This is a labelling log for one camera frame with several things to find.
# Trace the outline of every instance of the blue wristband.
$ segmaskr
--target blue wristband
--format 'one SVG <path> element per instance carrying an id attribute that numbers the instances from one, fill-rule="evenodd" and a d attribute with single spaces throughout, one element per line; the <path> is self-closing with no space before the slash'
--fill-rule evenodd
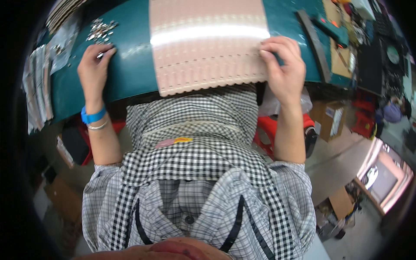
<path id="1" fill-rule="evenodd" d="M 98 120 L 104 117 L 106 112 L 107 110 L 105 109 L 105 105 L 104 105 L 103 109 L 101 109 L 98 113 L 93 114 L 93 115 L 88 115 L 87 113 L 85 113 L 85 106 L 84 106 L 81 110 L 81 120 L 84 124 L 97 122 Z"/>

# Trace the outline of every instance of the silver bracelet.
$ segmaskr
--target silver bracelet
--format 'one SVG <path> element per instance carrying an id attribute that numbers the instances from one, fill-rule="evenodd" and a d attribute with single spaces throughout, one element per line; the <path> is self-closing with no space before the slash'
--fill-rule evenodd
<path id="1" fill-rule="evenodd" d="M 108 118 L 107 118 L 107 120 L 104 122 L 104 124 L 102 124 L 101 126 L 97 126 L 97 127 L 94 127 L 94 126 L 91 126 L 90 124 L 87 124 L 87 127 L 88 127 L 88 129 L 91 129 L 91 130 L 93 130 L 93 131 L 98 131 L 98 130 L 101 130 L 101 129 L 103 129 L 104 128 L 104 126 L 106 126 L 107 125 L 107 123 L 108 123 Z"/>

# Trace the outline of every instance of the checkered shirt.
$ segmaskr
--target checkered shirt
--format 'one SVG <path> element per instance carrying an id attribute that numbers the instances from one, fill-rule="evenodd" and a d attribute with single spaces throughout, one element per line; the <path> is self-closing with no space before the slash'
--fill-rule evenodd
<path id="1" fill-rule="evenodd" d="M 251 85 L 219 87 L 127 108 L 133 152 L 95 166 L 84 190 L 84 237 L 93 251 L 189 236 L 233 259 L 302 259 L 316 226 L 303 164 L 267 165 L 250 144 Z M 167 139 L 191 138 L 165 147 Z"/>

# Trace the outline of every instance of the pink sheet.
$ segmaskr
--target pink sheet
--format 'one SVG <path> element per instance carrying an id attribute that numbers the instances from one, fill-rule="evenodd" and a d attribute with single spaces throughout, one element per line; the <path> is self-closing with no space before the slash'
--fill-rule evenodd
<path id="1" fill-rule="evenodd" d="M 161 96 L 267 80 L 262 0 L 150 0 L 149 12 Z"/>

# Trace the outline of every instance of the shirt button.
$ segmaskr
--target shirt button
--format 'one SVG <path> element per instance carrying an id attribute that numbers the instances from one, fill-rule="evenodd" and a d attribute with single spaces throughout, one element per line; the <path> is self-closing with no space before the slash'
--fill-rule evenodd
<path id="1" fill-rule="evenodd" d="M 185 222 L 188 223 L 189 225 L 193 224 L 195 221 L 193 219 L 193 217 L 191 216 L 186 216 L 185 218 Z"/>

